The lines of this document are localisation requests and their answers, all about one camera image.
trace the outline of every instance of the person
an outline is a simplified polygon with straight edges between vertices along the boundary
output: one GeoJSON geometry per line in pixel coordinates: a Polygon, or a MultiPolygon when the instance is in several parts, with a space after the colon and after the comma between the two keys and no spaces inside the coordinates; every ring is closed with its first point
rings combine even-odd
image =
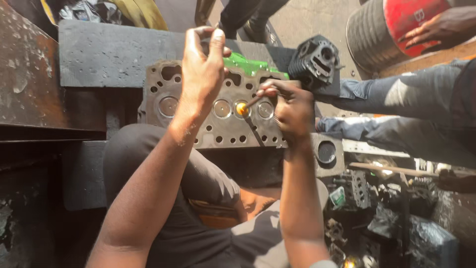
{"type": "MultiPolygon", "coordinates": [[[[458,45],[476,35],[476,7],[451,8],[399,41],[428,41],[425,52],[458,45]]],[[[476,60],[453,61],[383,79],[343,79],[340,96],[319,100],[358,113],[393,116],[322,117],[318,132],[408,153],[425,160],[476,168],[476,60]]]]}
{"type": "Polygon", "coordinates": [[[243,27],[252,41],[277,46],[276,37],[270,33],[267,22],[288,1],[230,0],[221,12],[219,27],[230,39],[236,39],[238,29],[243,27]]]}
{"type": "Polygon", "coordinates": [[[280,200],[228,229],[204,226],[191,208],[188,199],[240,206],[238,185],[192,149],[227,72],[223,56],[230,51],[224,43],[220,29],[188,30],[182,94],[168,129],[128,125],[108,143],[104,182],[110,207],[87,268],[337,267],[324,242],[321,208],[328,194],[314,174],[312,95],[292,84],[269,80],[259,92],[278,98],[275,119],[289,144],[280,200]],[[200,41],[208,37],[206,57],[200,41]]]}

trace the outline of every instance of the man's right hand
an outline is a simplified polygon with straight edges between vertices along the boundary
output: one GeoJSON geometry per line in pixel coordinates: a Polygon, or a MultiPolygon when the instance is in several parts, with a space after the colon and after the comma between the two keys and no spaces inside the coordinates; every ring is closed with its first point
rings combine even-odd
{"type": "Polygon", "coordinates": [[[426,48],[422,54],[450,49],[476,35],[476,7],[450,8],[420,27],[409,31],[398,42],[407,41],[405,49],[413,46],[438,41],[439,44],[426,48]]]}
{"type": "Polygon", "coordinates": [[[292,81],[268,79],[260,85],[257,95],[277,97],[274,117],[289,146],[309,137],[313,114],[313,95],[295,86],[292,81]]]}

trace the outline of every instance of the concrete floor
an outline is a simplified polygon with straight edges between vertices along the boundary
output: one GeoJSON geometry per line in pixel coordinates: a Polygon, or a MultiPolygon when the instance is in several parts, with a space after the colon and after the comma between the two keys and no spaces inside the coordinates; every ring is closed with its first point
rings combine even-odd
{"type": "MultiPolygon", "coordinates": [[[[220,12],[228,0],[217,0],[209,17],[208,24],[215,25],[220,19],[220,12]]],[[[195,0],[156,0],[162,16],[170,31],[185,32],[195,27],[195,0]]],[[[271,28],[276,32],[284,47],[296,48],[302,41],[322,34],[330,39],[340,50],[341,78],[360,80],[356,68],[347,49],[346,26],[350,14],[360,7],[359,0],[290,0],[282,9],[270,18],[271,28]]],[[[238,39],[246,41],[246,35],[238,32],[238,39]]],[[[341,111],[332,105],[319,103],[323,115],[346,116],[356,115],[341,111]]]]}

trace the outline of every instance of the shoe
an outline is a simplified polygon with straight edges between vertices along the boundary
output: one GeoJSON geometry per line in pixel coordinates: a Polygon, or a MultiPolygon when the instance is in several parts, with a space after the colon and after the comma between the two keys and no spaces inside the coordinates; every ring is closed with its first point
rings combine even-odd
{"type": "Polygon", "coordinates": [[[271,33],[271,29],[269,28],[268,24],[263,30],[256,30],[251,27],[249,21],[245,23],[243,26],[246,35],[256,43],[268,44],[277,47],[278,41],[274,34],[271,33]]]}

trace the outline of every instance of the black t-shirt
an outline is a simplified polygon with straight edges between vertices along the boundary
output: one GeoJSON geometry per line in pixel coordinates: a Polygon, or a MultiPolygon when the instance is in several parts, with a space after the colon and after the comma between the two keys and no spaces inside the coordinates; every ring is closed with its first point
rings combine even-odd
{"type": "Polygon", "coordinates": [[[453,127],[449,135],[476,154],[476,59],[462,69],[455,82],[451,113],[453,127]]]}

